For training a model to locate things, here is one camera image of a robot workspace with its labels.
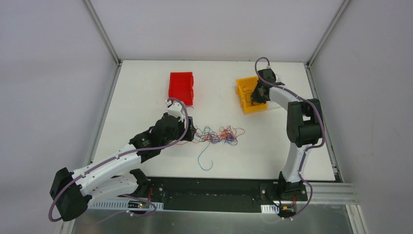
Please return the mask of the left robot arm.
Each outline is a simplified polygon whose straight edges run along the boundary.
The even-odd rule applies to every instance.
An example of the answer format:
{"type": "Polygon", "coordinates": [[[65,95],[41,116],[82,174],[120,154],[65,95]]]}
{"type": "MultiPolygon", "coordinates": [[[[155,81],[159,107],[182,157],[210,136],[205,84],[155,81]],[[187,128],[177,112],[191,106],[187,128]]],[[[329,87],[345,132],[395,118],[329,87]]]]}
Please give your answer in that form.
{"type": "Polygon", "coordinates": [[[92,205],[115,196],[150,195],[150,180],[140,165],[179,141],[193,141],[194,135],[192,117],[164,113],[154,126],[112,155],[73,171],[58,170],[50,189],[49,220],[71,221],[92,205]]]}

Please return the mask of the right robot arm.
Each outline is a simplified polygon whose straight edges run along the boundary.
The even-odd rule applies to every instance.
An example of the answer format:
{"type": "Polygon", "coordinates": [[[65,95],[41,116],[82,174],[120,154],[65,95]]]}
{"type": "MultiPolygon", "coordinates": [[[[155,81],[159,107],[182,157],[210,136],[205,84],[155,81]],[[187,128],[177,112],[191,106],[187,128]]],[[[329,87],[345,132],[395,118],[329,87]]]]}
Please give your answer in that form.
{"type": "Polygon", "coordinates": [[[325,131],[318,99],[304,99],[278,82],[270,67],[256,71],[257,85],[252,100],[257,103],[268,101],[280,105],[287,111],[286,132],[290,148],[286,164],[280,172],[276,186],[277,195],[290,199],[303,187],[303,169],[311,149],[324,143],[325,131]]]}

